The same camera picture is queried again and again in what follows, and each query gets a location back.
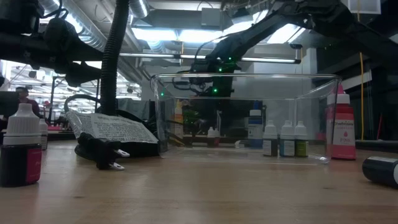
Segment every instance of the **bottle cap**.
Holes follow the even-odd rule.
[[[48,133],[48,131],[49,131],[49,126],[47,125],[47,123],[45,122],[44,119],[40,119],[40,122],[39,122],[39,129],[40,129],[40,132],[41,132],[42,134],[47,134],[47,133]]]
[[[270,138],[270,139],[277,139],[278,135],[276,132],[276,127],[274,125],[274,121],[273,120],[268,120],[267,121],[267,125],[264,128],[264,135],[262,138]]]
[[[328,95],[328,105],[332,105],[335,103],[336,94],[333,92],[332,94]],[[343,86],[341,84],[338,85],[337,91],[337,100],[336,104],[349,104],[349,94],[346,94],[343,90]]]
[[[299,121],[294,129],[294,135],[307,136],[307,128],[304,126],[303,121]]]
[[[20,103],[18,111],[8,118],[7,134],[4,136],[40,136],[39,117],[29,103]]]
[[[292,126],[292,122],[287,120],[285,121],[285,125],[282,126],[282,131],[280,132],[281,136],[294,136],[294,128]]]
[[[220,136],[220,132],[217,129],[214,130],[213,127],[209,128],[209,131],[207,132],[208,138],[218,138],[219,136]]]
[[[261,110],[250,110],[250,116],[261,116]]]

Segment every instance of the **red bottle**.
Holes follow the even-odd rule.
[[[355,160],[354,109],[349,105],[349,95],[344,93],[341,84],[338,87],[336,105],[335,96],[328,96],[326,109],[326,151],[332,159]],[[333,115],[336,106],[335,126]]]

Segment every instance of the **table surface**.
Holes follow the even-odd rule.
[[[0,188],[0,223],[398,223],[398,191],[369,182],[357,161],[247,164],[147,158],[95,168],[50,142],[39,183]]]

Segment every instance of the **black cylinder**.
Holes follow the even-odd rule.
[[[101,67],[101,106],[106,115],[116,115],[118,58],[126,33],[129,0],[117,0],[111,31],[106,41]]]
[[[398,189],[398,159],[372,156],[362,164],[366,178]]]

